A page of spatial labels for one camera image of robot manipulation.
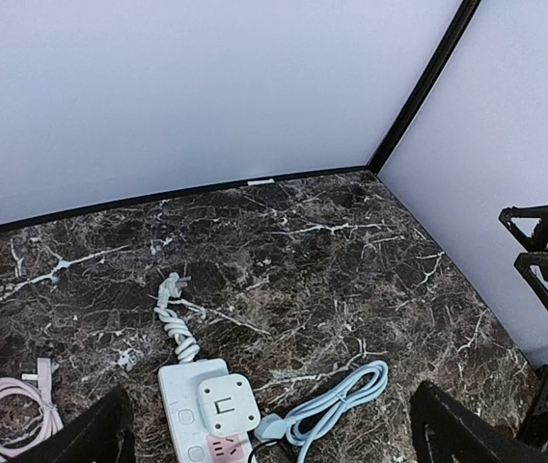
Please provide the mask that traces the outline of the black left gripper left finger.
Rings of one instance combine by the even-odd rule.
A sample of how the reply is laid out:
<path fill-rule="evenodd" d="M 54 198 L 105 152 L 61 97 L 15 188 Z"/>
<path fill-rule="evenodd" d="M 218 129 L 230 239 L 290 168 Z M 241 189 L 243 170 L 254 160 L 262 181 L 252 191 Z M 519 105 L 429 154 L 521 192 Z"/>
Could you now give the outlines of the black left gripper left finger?
<path fill-rule="evenodd" d="M 133 424 L 129 396 L 123 387 L 115 387 L 58 433 L 11 462 L 134 462 Z"/>

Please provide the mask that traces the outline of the white square adapter plug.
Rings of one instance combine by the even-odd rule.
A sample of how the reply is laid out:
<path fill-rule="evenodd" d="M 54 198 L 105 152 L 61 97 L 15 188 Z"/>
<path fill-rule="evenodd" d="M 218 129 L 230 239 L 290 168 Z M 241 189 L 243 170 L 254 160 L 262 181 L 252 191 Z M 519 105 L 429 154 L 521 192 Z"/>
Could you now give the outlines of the white square adapter plug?
<path fill-rule="evenodd" d="M 199 384 L 197 393 L 205 427 L 214 436 L 239 435 L 260 424 L 253 388 L 242 374 L 208 378 Z"/>

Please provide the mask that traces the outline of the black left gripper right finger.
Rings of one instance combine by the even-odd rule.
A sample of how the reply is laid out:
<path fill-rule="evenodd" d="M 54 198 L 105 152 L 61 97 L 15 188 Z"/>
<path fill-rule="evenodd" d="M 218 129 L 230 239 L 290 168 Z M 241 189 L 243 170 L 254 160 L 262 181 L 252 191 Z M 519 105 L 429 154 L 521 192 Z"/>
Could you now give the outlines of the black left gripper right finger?
<path fill-rule="evenodd" d="M 548 462 L 548 380 L 515 438 L 423 381 L 411 397 L 412 440 L 419 462 Z"/>

